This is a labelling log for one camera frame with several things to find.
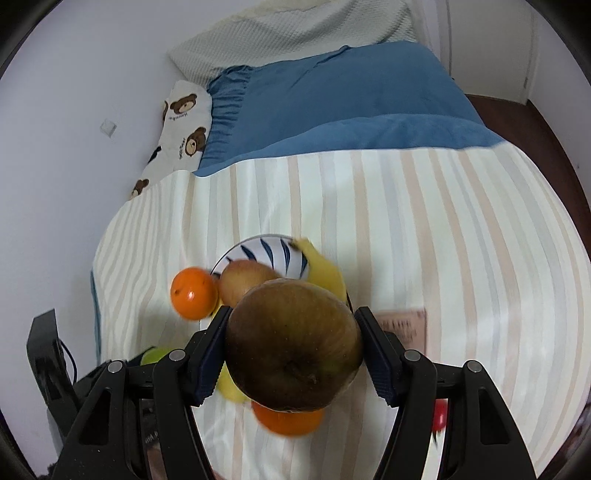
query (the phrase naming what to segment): white plate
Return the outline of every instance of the white plate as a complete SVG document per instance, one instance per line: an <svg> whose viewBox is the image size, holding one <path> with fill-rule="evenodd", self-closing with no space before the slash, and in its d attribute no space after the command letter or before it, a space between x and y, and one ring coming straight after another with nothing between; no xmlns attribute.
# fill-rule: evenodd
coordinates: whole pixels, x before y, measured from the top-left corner
<svg viewBox="0 0 591 480"><path fill-rule="evenodd" d="M307 280L308 259L291 246L293 238L285 235L257 235L232 247L213 267L213 275L221 275L233 260L255 260L271 267L284 278Z"/></svg>

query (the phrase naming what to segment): bear print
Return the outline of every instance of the bear print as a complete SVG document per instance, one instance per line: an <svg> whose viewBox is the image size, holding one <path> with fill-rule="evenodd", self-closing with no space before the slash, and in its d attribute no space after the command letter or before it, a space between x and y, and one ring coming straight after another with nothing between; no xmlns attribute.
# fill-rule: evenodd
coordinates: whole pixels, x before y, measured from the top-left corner
<svg viewBox="0 0 591 480"><path fill-rule="evenodd" d="M152 152L152 156L150 157L150 159L148 160L148 163L150 163L153 159L156 158L156 156L162 151L162 147L159 145L156 147L156 150L154 150Z"/></svg>
<svg viewBox="0 0 591 480"><path fill-rule="evenodd" d="M131 190L131 195L129 195L129 199L133 200L136 198L140 193L142 193L143 189L148 186L150 181L148 179L138 180L135 182L135 187Z"/></svg>
<svg viewBox="0 0 591 480"><path fill-rule="evenodd" d="M191 108L195 106L196 103L197 95L195 93L192 93L191 95L187 95L186 97L183 97L177 100L176 102L171 103L170 109L177 115L180 115L181 113L188 112Z"/></svg>
<svg viewBox="0 0 591 480"><path fill-rule="evenodd" d="M192 157L197 152L205 150L205 127L199 127L187 138L185 153Z"/></svg>

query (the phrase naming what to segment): teddy bear print pillow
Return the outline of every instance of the teddy bear print pillow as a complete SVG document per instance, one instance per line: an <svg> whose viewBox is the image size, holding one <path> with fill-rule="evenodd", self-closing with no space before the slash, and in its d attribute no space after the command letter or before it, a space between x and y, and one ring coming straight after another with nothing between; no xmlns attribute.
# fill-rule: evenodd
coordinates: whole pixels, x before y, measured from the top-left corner
<svg viewBox="0 0 591 480"><path fill-rule="evenodd" d="M158 146L131 198L176 170L197 170L212 126L212 98L203 87L179 80L164 102L163 121Z"/></svg>
<svg viewBox="0 0 591 480"><path fill-rule="evenodd" d="M164 102L158 144L162 152L174 157L174 170L197 170L211 126L211 96L203 87L179 80Z"/></svg>

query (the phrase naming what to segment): orange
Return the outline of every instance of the orange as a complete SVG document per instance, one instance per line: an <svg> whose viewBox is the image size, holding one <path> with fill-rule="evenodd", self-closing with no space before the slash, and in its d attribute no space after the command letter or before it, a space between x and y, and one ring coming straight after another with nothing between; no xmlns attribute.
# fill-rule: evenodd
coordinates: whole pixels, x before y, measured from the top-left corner
<svg viewBox="0 0 591 480"><path fill-rule="evenodd" d="M308 435L318 428L324 417L324 410L283 412L270 410L252 402L256 419L268 430L287 437Z"/></svg>
<svg viewBox="0 0 591 480"><path fill-rule="evenodd" d="M174 277L170 300L184 319L204 319L217 306L217 284L207 271L197 267L185 268Z"/></svg>

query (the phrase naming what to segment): blue blanket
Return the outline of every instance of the blue blanket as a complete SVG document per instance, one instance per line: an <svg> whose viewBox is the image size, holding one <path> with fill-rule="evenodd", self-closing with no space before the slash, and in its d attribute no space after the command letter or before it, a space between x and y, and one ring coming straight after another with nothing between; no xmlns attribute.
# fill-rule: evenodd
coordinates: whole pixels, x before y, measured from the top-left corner
<svg viewBox="0 0 591 480"><path fill-rule="evenodd" d="M502 141L504 140L499 135L484 125L462 118L422 114L380 115L319 125L260 150L199 168L194 173L198 177L207 177L249 158L284 157L330 150L492 147Z"/></svg>
<svg viewBox="0 0 591 480"><path fill-rule="evenodd" d="M482 123L437 57L407 41L231 67L208 91L213 123L201 168L358 117L432 114Z"/></svg>

